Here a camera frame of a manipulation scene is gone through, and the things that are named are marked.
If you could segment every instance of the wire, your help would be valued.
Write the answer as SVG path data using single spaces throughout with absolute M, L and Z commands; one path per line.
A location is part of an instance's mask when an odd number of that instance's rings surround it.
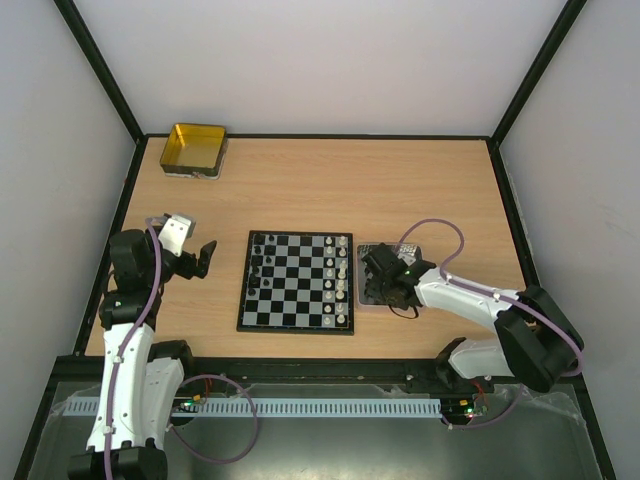
M 413 317 L 405 317 L 404 315 L 400 315 L 398 312 L 396 312 L 393 309 L 391 305 L 389 305 L 389 310 L 391 310 L 391 313 L 393 313 L 396 317 L 406 318 L 407 320 L 414 320 L 420 316 L 420 314 L 418 313 L 418 309 L 416 307 L 413 307 L 413 313 L 415 313 Z
M 580 373 L 582 372 L 582 365 L 584 362 L 584 358 L 582 355 L 582 351 L 580 351 L 580 348 L 578 347 L 578 345 L 576 345 L 576 342 L 569 336 L 567 335 L 565 332 L 563 332 L 556 324 L 554 324 L 551 320 L 549 320 L 547 317 L 545 317 L 544 315 L 542 315 L 541 313 L 537 312 L 536 310 L 534 310 L 533 308 L 529 307 L 528 305 L 525 305 L 524 303 L 520 302 L 519 300 L 516 300 L 514 298 L 510 298 L 501 294 L 496 294 L 496 292 L 494 292 L 493 290 L 486 290 L 484 288 L 480 288 L 476 285 L 470 285 L 466 282 L 462 282 L 460 280 L 457 280 L 456 278 L 454 278 L 449 272 L 447 272 L 446 268 L 449 265 L 449 263 L 451 263 L 451 261 L 453 259 L 455 259 L 458 255 L 460 255 L 460 253 L 462 253 L 462 250 L 464 249 L 464 234 L 462 233 L 462 230 L 460 230 L 460 228 L 450 222 L 449 220 L 444 220 L 442 218 L 425 218 L 424 220 L 420 220 L 419 222 L 415 223 L 414 225 L 412 225 L 409 230 L 407 230 L 404 235 L 402 235 L 402 238 L 400 239 L 400 241 L 398 242 L 399 244 L 404 243 L 405 239 L 409 236 L 409 234 L 411 234 L 411 232 L 413 232 L 416 228 L 418 228 L 420 225 L 423 225 L 425 223 L 442 223 L 444 225 L 448 225 L 449 227 L 453 228 L 453 230 L 455 230 L 455 232 L 458 234 L 458 238 L 460 239 L 460 243 L 458 245 L 458 248 L 456 249 L 455 252 L 453 252 L 451 255 L 449 255 L 440 265 L 440 275 L 442 276 L 442 278 L 446 279 L 447 282 L 449 282 L 451 285 L 455 285 L 457 287 L 463 288 L 465 290 L 468 290 L 470 292 L 473 293 L 477 293 L 480 295 L 483 295 L 485 297 L 489 297 L 489 298 L 495 298 L 496 301 L 498 300 L 503 300 L 517 308 L 519 308 L 520 310 L 524 311 L 525 313 L 528 313 L 529 315 L 531 315 L 532 317 L 534 317 L 536 320 L 539 320 L 540 323 L 544 324 L 545 326 L 549 327 L 549 329 L 551 329 L 556 335 L 558 335 L 568 346 L 569 348 L 571 348 L 571 350 L 573 351 L 573 354 L 576 356 L 577 359 L 577 365 L 576 368 L 574 368 L 573 370 L 569 371 L 569 372 L 565 372 L 563 374 L 563 376 L 565 377 L 575 377 L 576 375 L 580 375 Z
M 480 385 L 476 380 L 471 380 L 472 385 L 474 385 L 477 389 L 478 389 L 478 397 L 482 397 L 482 401 L 484 402 L 484 406 L 487 407 L 487 410 L 489 409 L 489 398 L 487 397 L 487 394 L 484 393 L 484 389 L 482 388 L 482 385 Z
M 483 427 L 488 427 L 490 425 L 495 425 L 496 423 L 504 420 L 513 411 L 513 409 L 516 408 L 516 405 L 522 398 L 522 394 L 524 393 L 524 388 L 525 388 L 524 385 L 520 384 L 520 388 L 518 388 L 518 393 L 516 393 L 516 396 L 514 397 L 513 401 L 509 404 L 509 406 L 500 415 L 498 415 L 495 418 L 492 418 L 491 420 L 487 420 L 486 422 L 477 423 L 474 425 L 453 425 L 443 415 L 442 421 L 449 428 L 449 430 L 473 430 L 476 428 L 483 428 Z
M 120 344 L 118 348 L 117 356 L 122 358 L 125 350 L 127 349 L 127 345 L 133 338 L 136 330 L 142 325 L 151 311 L 151 307 L 153 306 L 153 302 L 156 299 L 156 295 L 158 294 L 158 288 L 160 286 L 160 273 L 162 270 L 161 263 L 161 255 L 162 250 L 160 247 L 160 241 L 158 240 L 158 235 L 153 228 L 153 222 L 156 221 L 155 218 L 147 218 L 145 223 L 147 224 L 147 230 L 149 231 L 149 235 L 151 235 L 151 242 L 153 243 L 153 251 L 155 255 L 155 274 L 153 277 L 153 284 L 151 286 L 151 293 L 149 294 L 149 300 L 147 300 L 146 305 L 142 312 L 140 312 L 140 316 L 135 321 L 127 335 L 124 337 L 124 340 Z M 111 370 L 111 378 L 109 379 L 109 387 L 107 389 L 107 412 L 106 412 L 106 426 L 108 429 L 111 429 L 113 426 L 113 405 L 114 405 L 114 396 L 116 390 L 116 379 L 118 378 L 118 372 L 120 371 L 120 363 L 114 363 L 113 368 Z M 104 475 L 106 480 L 113 480 L 113 472 L 111 469 L 111 431 L 107 431 L 104 435 Z
M 242 452 L 240 452 L 235 457 L 220 460 L 216 458 L 207 457 L 202 453 L 200 453 L 195 448 L 193 448 L 191 445 L 187 443 L 187 441 L 182 437 L 182 435 L 180 435 L 178 430 L 176 430 L 176 428 L 173 425 L 169 425 L 169 429 L 171 430 L 171 432 L 173 432 L 176 438 L 180 441 L 180 443 L 182 443 L 184 448 L 186 448 L 189 453 L 191 453 L 196 458 L 202 460 L 203 462 L 212 463 L 213 465 L 227 465 L 229 463 L 237 462 L 238 460 L 241 460 L 247 456 L 247 454 L 251 451 L 253 446 L 256 444 L 256 440 L 258 440 L 258 431 L 259 431 L 258 410 L 256 409 L 256 406 L 253 403 L 253 399 L 251 398 L 251 395 L 249 395 L 249 392 L 247 392 L 246 389 L 242 388 L 240 384 L 234 382 L 233 380 L 227 377 L 223 377 L 220 375 L 211 375 L 211 374 L 196 375 L 195 377 L 191 377 L 188 380 L 185 380 L 184 382 L 182 382 L 182 385 L 180 386 L 184 387 L 185 385 L 191 382 L 195 382 L 196 380 L 201 380 L 203 378 L 212 379 L 212 380 L 222 380 L 223 382 L 226 382 L 231 386 L 235 387 L 242 394 L 242 396 L 247 399 L 247 401 L 249 402 L 249 407 L 251 407 L 251 414 L 253 415 L 253 435 L 251 437 L 251 440 L 249 441 L 249 444 L 245 447 L 245 449 Z

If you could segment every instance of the black frame edge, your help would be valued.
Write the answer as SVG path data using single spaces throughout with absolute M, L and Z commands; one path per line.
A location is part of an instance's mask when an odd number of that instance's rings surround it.
M 509 223 L 511 237 L 513 238 L 513 244 L 516 249 L 516 254 L 518 255 L 518 261 L 520 262 L 520 269 L 522 270 L 525 284 L 540 285 L 540 279 L 538 278 L 538 273 L 533 263 L 533 256 L 531 255 L 529 242 L 524 232 L 520 212 L 518 211 L 513 190 L 511 189 L 511 182 L 509 181 L 509 176 L 507 175 L 502 155 L 500 154 L 500 148 L 495 142 L 489 140 L 487 142 L 487 149 L 489 150 L 493 173 L 496 176 L 496 183 L 498 184 L 502 205 L 504 206 L 504 212 L 507 217 L 507 222 Z
M 149 133 L 149 138 L 168 137 L 168 133 Z M 488 135 L 369 135 L 335 133 L 229 133 L 227 138 L 268 138 L 281 140 L 475 140 L 487 141 Z
M 111 259 L 109 257 L 109 238 L 114 233 L 119 232 L 122 229 L 124 219 L 127 215 L 127 209 L 131 196 L 133 195 L 133 189 L 138 178 L 138 172 L 140 171 L 140 165 L 142 164 L 142 157 L 144 156 L 145 149 L 147 148 L 147 137 L 145 136 L 141 142 L 136 144 L 136 148 L 133 152 L 131 159 L 131 165 L 127 172 L 127 178 L 125 179 L 120 200 L 118 200 L 118 206 L 116 207 L 116 213 L 114 214 L 113 221 L 111 222 L 111 228 L 109 229 L 109 235 L 105 242 L 105 247 L 100 258 L 100 264 L 98 265 L 98 271 L 96 278 L 91 287 L 91 294 L 89 295 L 89 301 L 87 302 L 87 308 L 85 309 L 82 317 L 82 323 L 78 331 L 73 352 L 76 356 L 84 355 L 89 337 L 91 335 L 91 329 L 98 313 L 98 307 L 100 305 L 100 298 L 102 296 L 102 287 L 107 278 Z
M 596 412 L 591 403 L 591 397 L 589 396 L 586 385 L 584 386 L 584 391 L 576 390 L 576 397 L 578 398 L 580 413 L 582 413 L 582 418 L 584 418 L 587 425 L 587 433 L 593 446 L 596 462 L 598 462 L 600 466 L 600 473 L 602 473 L 605 480 L 615 480 L 616 473 L 613 469 L 613 463 L 611 463 L 607 445 L 604 443 L 600 424 L 598 423 L 598 418 L 596 417 Z
M 144 134 L 73 0 L 53 0 L 134 142 Z
M 498 126 L 491 136 L 491 139 L 498 147 L 502 142 L 504 142 L 509 130 L 515 123 L 518 115 L 531 96 L 531 93 L 536 88 L 540 78 L 551 63 L 551 60 L 560 48 L 562 41 L 567 36 L 567 33 L 569 33 L 569 30 L 571 30 L 573 23 L 578 18 L 582 7 L 584 7 L 586 3 L 587 0 L 568 0 L 567 3 L 565 3 L 560 15 L 558 15 L 556 22 L 553 24 L 549 35 L 547 35 L 540 51 L 533 60 L 533 63 L 529 67 L 527 74 L 524 76 L 516 94 L 500 120 L 500 123 L 498 123 Z
M 42 432 L 47 423 L 47 419 L 49 418 L 49 411 L 51 410 L 51 405 L 53 404 L 55 391 L 55 387 L 50 388 L 49 386 L 47 386 L 42 395 L 42 399 L 40 400 L 40 405 L 38 406 L 36 416 L 33 419 L 33 423 L 31 424 L 31 430 L 29 431 L 27 442 L 24 445 L 22 455 L 20 456 L 20 460 L 18 461 L 18 468 L 16 469 L 16 473 L 13 477 L 14 480 L 25 480 L 29 477 L 29 471 L 31 470 L 31 466 L 33 465 L 33 461 L 36 457 L 36 451 L 38 450 L 40 437 L 42 437 Z

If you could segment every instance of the black metal frame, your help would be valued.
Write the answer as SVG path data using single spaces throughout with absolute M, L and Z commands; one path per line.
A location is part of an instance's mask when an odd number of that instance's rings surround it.
M 82 51 L 93 67 L 98 79 L 109 95 L 123 123 L 136 142 L 131 167 L 111 225 L 110 235 L 120 231 L 129 201 L 133 193 L 136 178 L 142 162 L 147 141 L 152 137 L 166 137 L 167 134 L 143 135 L 131 109 L 122 95 L 104 58 L 82 20 L 72 0 L 54 0 Z M 505 214 L 509 222 L 513 243 L 518 255 L 524 280 L 527 284 L 538 284 L 538 276 L 531 251 L 520 219 L 520 214 L 511 190 L 504 163 L 500 155 L 500 145 L 504 141 L 518 114 L 533 92 L 542 74 L 551 62 L 569 29 L 585 5 L 586 0 L 568 0 L 551 32 L 536 56 L 517 93 L 507 108 L 492 137 L 483 135 L 289 135 L 289 134 L 229 134 L 229 138 L 293 138 L 293 139 L 362 139 L 362 140 L 482 140 L 487 144 L 496 182 L 500 190 Z M 51 377 L 45 388 L 40 407 L 34 419 L 31 432 L 18 465 L 15 479 L 27 478 L 40 440 L 42 429 L 49 414 L 55 390 L 59 382 L 90 381 L 99 382 L 102 376 L 102 357 L 84 355 L 93 326 L 102 286 L 110 264 L 109 252 L 105 246 L 96 279 L 85 311 L 74 355 L 59 357 L 54 365 Z M 240 382 L 249 383 L 362 383 L 376 385 L 400 385 L 412 393 L 430 393 L 437 398 L 460 397 L 461 393 L 451 394 L 442 384 L 430 376 L 434 369 L 434 360 L 326 360 L 326 359 L 267 359 L 267 358 L 197 358 L 199 371 L 225 373 Z M 496 383 L 512 383 L 513 378 L 494 379 Z M 609 458 L 593 405 L 582 376 L 561 379 L 563 383 L 574 386 L 582 415 L 587 422 L 589 436 L 595 450 L 602 475 L 615 479 L 615 473 Z

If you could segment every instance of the white robotic arm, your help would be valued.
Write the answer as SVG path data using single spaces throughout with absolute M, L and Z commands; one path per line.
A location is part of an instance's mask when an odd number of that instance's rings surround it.
M 515 290 L 490 288 L 459 277 L 452 277 L 484 290 L 492 290 L 499 297 L 507 295 L 511 298 L 517 298 L 518 296 L 518 292 Z M 451 278 L 447 280 L 442 278 L 440 270 L 437 268 L 428 270 L 420 277 L 420 283 L 415 287 L 415 291 L 418 300 L 423 306 L 455 313 L 481 325 L 494 334 L 496 333 L 494 322 L 498 318 L 498 313 L 511 307 L 510 304 L 500 300 L 499 297 L 498 299 L 487 298 L 485 295 L 453 285 Z M 449 364 L 462 378 L 487 375 L 513 376 L 497 338 L 490 340 L 464 340 L 451 352 Z
M 184 341 L 152 345 L 156 316 L 164 284 L 174 274 L 204 278 L 216 242 L 202 247 L 197 259 L 183 251 L 195 221 L 186 215 L 167 215 L 161 220 L 162 228 L 156 228 L 160 251 L 152 248 L 150 233 L 141 230 L 126 230 L 109 239 L 117 289 L 105 293 L 99 310 L 105 329 L 100 403 L 87 453 L 70 461 L 68 475 L 72 480 L 104 478 L 107 435 L 117 478 L 166 478 L 165 429 L 176 391 L 185 374 L 193 374 L 188 371 L 193 357 Z M 157 255 L 159 278 L 153 268 Z M 152 292 L 154 285 L 160 286 L 157 293 Z M 113 396 L 109 395 L 111 383 L 115 385 Z M 112 419 L 107 422 L 109 404 Z
M 491 340 L 456 339 L 443 350 L 450 367 L 463 379 L 514 376 L 534 390 L 549 391 L 576 362 L 575 350 L 583 348 L 571 323 L 538 286 L 523 292 L 503 290 L 450 275 L 424 260 L 409 266 L 385 244 L 362 260 L 368 275 L 365 295 L 394 308 L 447 310 L 497 335 Z M 530 313 L 543 316 L 553 331 L 536 323 Z

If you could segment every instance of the chess square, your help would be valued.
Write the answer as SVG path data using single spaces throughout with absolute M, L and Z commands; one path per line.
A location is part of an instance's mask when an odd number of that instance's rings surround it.
M 324 323 L 324 319 L 328 318 L 329 319 L 329 323 Z M 333 315 L 324 315 L 322 318 L 322 326 L 324 328 L 334 328 L 336 326 L 336 318 Z
M 284 302 L 271 302 L 271 311 L 273 313 L 282 313 L 284 311 Z
M 244 311 L 245 312 L 257 312 L 258 311 L 258 301 L 257 300 L 247 300 L 244 302 Z
M 258 312 L 269 313 L 271 311 L 271 300 L 260 300 L 258 302 Z
M 282 326 L 282 313 L 271 313 L 269 315 L 269 325 L 274 327 Z
M 311 278 L 311 269 L 310 268 L 299 268 L 298 269 L 298 278 Z
M 296 327 L 308 327 L 309 326 L 309 315 L 306 313 L 296 314 Z
M 288 302 L 295 302 L 298 300 L 298 291 L 297 290 L 285 290 L 284 291 L 284 299 Z
M 309 313 L 322 315 L 322 303 L 312 302 L 309 304 Z
M 311 292 L 309 290 L 298 290 L 298 302 L 309 302 L 311 300 Z
M 269 314 L 268 313 L 258 313 L 256 324 L 257 325 L 269 325 Z
M 325 259 L 323 257 L 313 257 L 311 259 L 312 268 L 323 268 L 325 266 Z
M 322 290 L 323 281 L 319 278 L 311 279 L 311 290 Z
M 310 327 L 322 326 L 322 315 L 309 315 L 309 326 Z
M 309 302 L 297 302 L 296 313 L 309 313 Z
M 296 314 L 295 313 L 285 313 L 282 316 L 282 325 L 287 327 L 293 327 L 296 324 Z
M 255 312 L 244 312 L 242 315 L 243 325 L 255 325 L 258 320 L 258 314 Z
M 284 300 L 284 290 L 283 289 L 275 289 L 271 293 L 271 300 Z

